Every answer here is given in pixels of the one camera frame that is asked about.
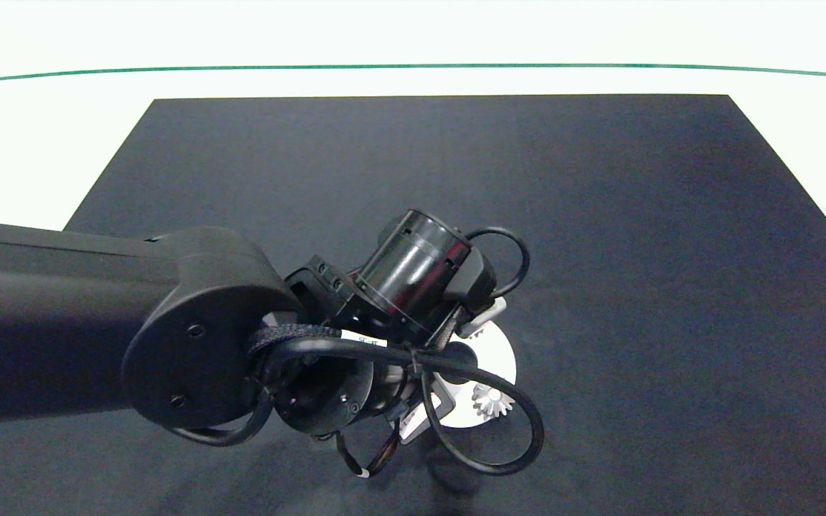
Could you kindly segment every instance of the white disc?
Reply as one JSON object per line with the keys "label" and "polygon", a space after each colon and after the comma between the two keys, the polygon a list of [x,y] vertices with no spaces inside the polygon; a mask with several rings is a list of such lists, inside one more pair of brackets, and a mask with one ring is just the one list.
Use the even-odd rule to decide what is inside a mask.
{"label": "white disc", "polygon": [[[465,344],[476,355],[476,366],[496,376],[502,376],[512,384],[515,383],[515,353],[512,352],[512,345],[508,343],[508,338],[502,330],[489,321],[473,335],[467,339],[462,339],[457,334],[452,336],[452,342],[457,341]],[[448,392],[455,399],[455,409],[442,418],[442,425],[452,428],[471,428],[479,424],[484,424],[488,419],[473,408],[473,388],[478,384],[470,381],[461,385],[455,385],[445,381],[442,375],[436,375]]]}

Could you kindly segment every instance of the screw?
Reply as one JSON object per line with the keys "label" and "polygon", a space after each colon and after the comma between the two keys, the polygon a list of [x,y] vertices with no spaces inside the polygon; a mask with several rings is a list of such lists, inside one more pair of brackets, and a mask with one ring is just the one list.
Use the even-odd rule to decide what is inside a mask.
{"label": "screw", "polygon": [[206,328],[204,328],[202,324],[194,324],[190,326],[190,328],[187,328],[186,332],[189,333],[194,339],[198,339],[206,333]]}
{"label": "screw", "polygon": [[171,396],[171,408],[182,409],[186,405],[186,396],[183,394],[175,394]]}

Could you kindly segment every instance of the white label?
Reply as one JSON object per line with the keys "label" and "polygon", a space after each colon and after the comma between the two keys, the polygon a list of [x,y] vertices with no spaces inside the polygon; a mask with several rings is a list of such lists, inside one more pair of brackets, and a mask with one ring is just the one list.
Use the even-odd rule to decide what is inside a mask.
{"label": "white label", "polygon": [[375,337],[369,337],[367,335],[355,333],[355,331],[350,330],[341,330],[340,338],[347,340],[358,340],[360,343],[374,344],[376,346],[381,346],[383,348],[387,347],[387,340],[376,339]]}

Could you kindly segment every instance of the green line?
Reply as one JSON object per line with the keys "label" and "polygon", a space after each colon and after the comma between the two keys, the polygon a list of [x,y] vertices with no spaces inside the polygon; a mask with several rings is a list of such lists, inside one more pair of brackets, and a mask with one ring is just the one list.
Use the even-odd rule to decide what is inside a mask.
{"label": "green line", "polygon": [[91,73],[129,72],[193,72],[206,70],[390,70],[424,68],[673,68],[682,70],[723,70],[731,72],[789,73],[790,75],[815,75],[826,77],[826,72],[787,70],[784,68],[757,68],[754,66],[721,66],[713,64],[658,64],[644,62],[459,62],[423,64],[259,64],[221,66],[151,66],[144,68],[105,68],[100,70],[68,70],[65,72],[25,73],[3,75],[0,81],[59,77],[60,75],[91,75]]}

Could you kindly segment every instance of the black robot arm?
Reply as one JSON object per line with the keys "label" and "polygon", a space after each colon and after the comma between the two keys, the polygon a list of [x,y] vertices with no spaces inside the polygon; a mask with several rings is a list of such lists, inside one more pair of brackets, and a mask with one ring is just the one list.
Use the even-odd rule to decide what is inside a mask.
{"label": "black robot arm", "polygon": [[[522,252],[502,287],[471,242],[486,233]],[[455,457],[482,473],[514,473],[540,453],[537,408],[504,379],[433,355],[485,320],[528,264],[524,242],[505,229],[465,234],[419,210],[388,225],[361,267],[342,272],[315,256],[285,281],[226,229],[135,241],[0,225],[0,419],[131,406],[175,434],[227,446],[255,434],[273,408],[338,445],[341,428],[384,416],[394,434],[373,461],[380,469],[400,419],[422,403]],[[386,347],[341,340],[344,330]],[[433,372],[511,396],[531,422],[528,450],[501,464],[458,451],[432,404]],[[213,428],[246,414],[239,430]],[[341,453],[357,474],[371,473]]]}

